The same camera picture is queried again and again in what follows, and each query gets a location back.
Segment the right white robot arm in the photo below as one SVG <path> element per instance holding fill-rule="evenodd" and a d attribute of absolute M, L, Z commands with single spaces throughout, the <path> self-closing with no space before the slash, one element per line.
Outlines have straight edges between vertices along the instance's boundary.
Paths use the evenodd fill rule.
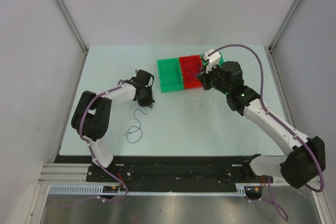
<path fill-rule="evenodd" d="M 266 107 L 261 95 L 244 84 L 239 63 L 228 61 L 220 66 L 202 66 L 196 77 L 204 90 L 214 88 L 226 95 L 232 111 L 255 123 L 278 145 L 286 159 L 276 169 L 290 186 L 301 188 L 323 175 L 326 168 L 324 141 L 301 133 Z"/>

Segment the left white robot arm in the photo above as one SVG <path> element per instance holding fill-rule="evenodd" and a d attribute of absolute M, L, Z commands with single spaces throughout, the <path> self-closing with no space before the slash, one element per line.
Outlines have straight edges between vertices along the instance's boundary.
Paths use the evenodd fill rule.
<path fill-rule="evenodd" d="M 97 174 L 105 182 L 112 181 L 116 175 L 116 169 L 110 165 L 113 154 L 102 140 L 109 127 L 112 108 L 128 101 L 147 108 L 154 104 L 154 75 L 141 69 L 135 73 L 110 90 L 98 94 L 83 92 L 71 119 L 71 127 L 87 143 L 93 162 L 100 166 Z"/>

